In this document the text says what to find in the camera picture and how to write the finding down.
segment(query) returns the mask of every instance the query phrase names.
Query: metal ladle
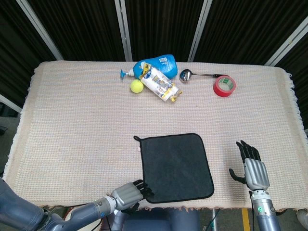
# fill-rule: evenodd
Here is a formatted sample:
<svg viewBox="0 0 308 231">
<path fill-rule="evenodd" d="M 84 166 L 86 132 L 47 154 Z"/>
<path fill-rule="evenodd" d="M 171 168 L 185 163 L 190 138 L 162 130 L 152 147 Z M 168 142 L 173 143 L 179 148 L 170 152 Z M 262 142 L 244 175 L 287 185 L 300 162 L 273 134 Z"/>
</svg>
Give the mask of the metal ladle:
<svg viewBox="0 0 308 231">
<path fill-rule="evenodd" d="M 221 74 L 194 74 L 191 70 L 189 69 L 185 69 L 181 72 L 179 79 L 181 82 L 185 83 L 188 82 L 188 80 L 191 78 L 192 75 L 195 76 L 209 76 L 209 77 L 213 77 L 213 78 L 218 78 L 219 76 L 225 76 L 225 75 L 221 75 Z"/>
</svg>

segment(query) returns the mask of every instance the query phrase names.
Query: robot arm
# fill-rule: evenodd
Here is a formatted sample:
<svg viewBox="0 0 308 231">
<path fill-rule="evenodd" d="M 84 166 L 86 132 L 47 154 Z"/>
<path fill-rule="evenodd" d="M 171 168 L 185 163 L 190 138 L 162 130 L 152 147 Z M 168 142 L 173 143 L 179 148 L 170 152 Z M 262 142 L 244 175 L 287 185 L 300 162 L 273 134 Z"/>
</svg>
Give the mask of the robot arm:
<svg viewBox="0 0 308 231">
<path fill-rule="evenodd" d="M 74 231 L 91 224 L 115 209 L 125 210 L 153 194 L 142 180 L 127 183 L 105 196 L 72 212 L 64 221 L 59 215 L 20 198 L 0 180 L 0 222 L 22 231 Z"/>
<path fill-rule="evenodd" d="M 252 191 L 251 201 L 253 210 L 257 216 L 261 231 L 280 231 L 276 211 L 271 197 L 266 189 L 270 186 L 268 174 L 264 163 L 261 161 L 258 150 L 244 141 L 237 142 L 244 164 L 245 177 L 238 177 L 229 168 L 231 177 L 243 184 Z"/>
</svg>

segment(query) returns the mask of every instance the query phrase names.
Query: tennis ball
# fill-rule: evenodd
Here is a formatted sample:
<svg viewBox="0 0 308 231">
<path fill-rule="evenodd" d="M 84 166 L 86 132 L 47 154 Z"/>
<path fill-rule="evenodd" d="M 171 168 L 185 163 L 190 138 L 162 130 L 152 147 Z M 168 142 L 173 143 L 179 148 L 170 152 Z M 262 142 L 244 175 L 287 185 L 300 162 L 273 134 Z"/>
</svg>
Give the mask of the tennis ball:
<svg viewBox="0 0 308 231">
<path fill-rule="evenodd" d="M 143 83 L 139 79 L 135 79 L 130 84 L 130 89 L 133 93 L 140 93 L 143 90 Z"/>
</svg>

